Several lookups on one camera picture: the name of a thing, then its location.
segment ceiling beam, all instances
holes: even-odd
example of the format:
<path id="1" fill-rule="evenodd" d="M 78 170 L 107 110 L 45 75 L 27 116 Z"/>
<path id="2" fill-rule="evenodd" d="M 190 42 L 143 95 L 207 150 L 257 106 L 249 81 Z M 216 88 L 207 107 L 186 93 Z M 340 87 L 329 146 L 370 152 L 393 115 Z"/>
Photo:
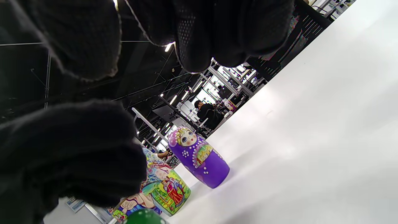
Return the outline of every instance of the ceiling beam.
<path id="1" fill-rule="evenodd" d="M 136 44 L 132 54 L 130 55 L 129 62 L 123 74 L 122 80 L 120 81 L 116 96 L 125 95 L 129 90 L 129 87 L 131 86 L 131 83 L 134 80 L 134 76 L 128 74 L 134 73 L 135 71 L 138 70 L 142 58 L 144 57 L 146 49 L 148 48 L 149 45 L 150 43 L 148 42 Z"/>

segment black glove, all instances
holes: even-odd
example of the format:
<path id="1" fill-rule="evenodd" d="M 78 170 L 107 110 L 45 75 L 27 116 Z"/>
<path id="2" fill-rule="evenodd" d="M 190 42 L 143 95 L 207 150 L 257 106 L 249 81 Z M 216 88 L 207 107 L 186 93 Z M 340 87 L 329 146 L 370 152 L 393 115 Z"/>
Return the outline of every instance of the black glove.
<path id="1" fill-rule="evenodd" d="M 211 58 L 236 67 L 287 38 L 294 0 L 119 0 L 155 45 L 176 42 L 191 73 Z M 117 72 L 121 26 L 111 0 L 11 0 L 21 23 L 52 51 L 64 73 L 98 80 Z"/>
<path id="2" fill-rule="evenodd" d="M 114 102 L 64 104 L 0 125 L 0 215 L 39 223 L 75 196 L 107 207 L 139 192 L 146 157 L 133 118 Z M 18 215 L 10 209 L 20 208 Z"/>

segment colorful painted matryoshka doll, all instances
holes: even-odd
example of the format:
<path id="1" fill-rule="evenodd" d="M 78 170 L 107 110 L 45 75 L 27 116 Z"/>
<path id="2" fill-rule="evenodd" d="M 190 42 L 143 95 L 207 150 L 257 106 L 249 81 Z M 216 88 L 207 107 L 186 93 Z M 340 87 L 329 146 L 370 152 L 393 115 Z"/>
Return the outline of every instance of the colorful painted matryoshka doll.
<path id="1" fill-rule="evenodd" d="M 148 167 L 147 178 L 141 184 L 142 193 L 151 196 L 157 208 L 172 216 L 184 205 L 191 190 L 166 162 L 147 148 L 143 150 Z"/>
<path id="2" fill-rule="evenodd" d="M 174 130 L 169 135 L 169 147 L 185 168 L 211 188 L 219 186 L 229 173 L 221 155 L 188 128 Z"/>
<path id="3" fill-rule="evenodd" d="M 116 218 L 118 222 L 122 222 L 133 212 L 146 208 L 152 209 L 157 214 L 162 213 L 162 211 L 155 206 L 151 195 L 145 196 L 140 192 L 122 200 L 112 213 L 112 216 Z"/>

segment window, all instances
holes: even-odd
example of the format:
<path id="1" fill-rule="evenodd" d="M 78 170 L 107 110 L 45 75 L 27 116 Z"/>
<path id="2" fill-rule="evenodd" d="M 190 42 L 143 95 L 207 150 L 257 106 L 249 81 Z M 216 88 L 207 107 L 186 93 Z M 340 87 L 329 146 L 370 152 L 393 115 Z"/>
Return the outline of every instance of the window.
<path id="1" fill-rule="evenodd" d="M 159 143 L 156 146 L 156 148 L 158 148 L 159 152 L 165 152 L 166 151 L 166 147 L 163 144 L 161 144 L 161 143 Z"/>

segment wall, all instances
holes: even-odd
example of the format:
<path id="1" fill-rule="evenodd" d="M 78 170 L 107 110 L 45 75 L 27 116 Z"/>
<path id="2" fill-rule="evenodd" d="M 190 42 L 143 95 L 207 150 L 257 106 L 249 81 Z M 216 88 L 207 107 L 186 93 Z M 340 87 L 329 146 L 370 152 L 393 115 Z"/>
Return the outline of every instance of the wall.
<path id="1" fill-rule="evenodd" d="M 59 199 L 58 206 L 44 217 L 44 224 L 101 224 L 86 207 L 74 213 L 66 204 L 67 200 Z"/>

